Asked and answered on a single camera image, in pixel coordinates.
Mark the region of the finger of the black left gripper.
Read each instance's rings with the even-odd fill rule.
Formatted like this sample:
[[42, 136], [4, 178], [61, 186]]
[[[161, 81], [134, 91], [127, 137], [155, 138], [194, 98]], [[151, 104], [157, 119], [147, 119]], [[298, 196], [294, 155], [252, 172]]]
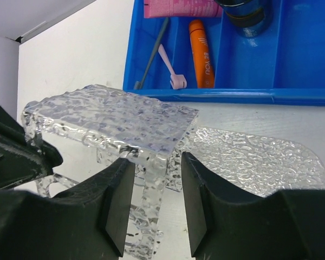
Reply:
[[0, 189], [49, 176], [62, 163], [59, 151], [46, 141], [40, 152], [26, 143], [23, 127], [0, 106]]

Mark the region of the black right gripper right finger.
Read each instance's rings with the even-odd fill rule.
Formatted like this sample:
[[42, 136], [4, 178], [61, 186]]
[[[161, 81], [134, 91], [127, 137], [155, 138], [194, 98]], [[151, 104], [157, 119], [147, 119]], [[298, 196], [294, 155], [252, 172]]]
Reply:
[[260, 197], [181, 157], [188, 237], [196, 259], [325, 259], [325, 190]]

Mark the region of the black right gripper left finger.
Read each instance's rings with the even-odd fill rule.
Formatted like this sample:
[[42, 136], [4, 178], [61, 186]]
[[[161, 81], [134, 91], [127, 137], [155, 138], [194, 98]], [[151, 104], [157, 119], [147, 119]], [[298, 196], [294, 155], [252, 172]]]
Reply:
[[0, 190], [0, 259], [121, 258], [134, 177], [117, 159], [53, 198]]

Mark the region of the clear textured acrylic stand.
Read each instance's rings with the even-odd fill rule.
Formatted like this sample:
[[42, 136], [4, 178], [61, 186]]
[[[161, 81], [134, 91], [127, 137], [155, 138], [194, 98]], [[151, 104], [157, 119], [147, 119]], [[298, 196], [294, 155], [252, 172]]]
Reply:
[[198, 114], [193, 108], [95, 84], [30, 102], [21, 120], [27, 142], [39, 152], [47, 132], [96, 148], [99, 163], [124, 158], [135, 164], [125, 253], [152, 259], [161, 235], [163, 192], [181, 190], [181, 179], [171, 176], [171, 159]]

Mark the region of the blue tinted cup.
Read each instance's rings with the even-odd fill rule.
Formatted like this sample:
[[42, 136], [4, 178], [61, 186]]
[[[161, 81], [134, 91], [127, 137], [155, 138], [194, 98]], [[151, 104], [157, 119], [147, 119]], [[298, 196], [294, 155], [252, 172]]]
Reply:
[[238, 33], [253, 38], [262, 33], [271, 22], [272, 1], [215, 0], [222, 7]]

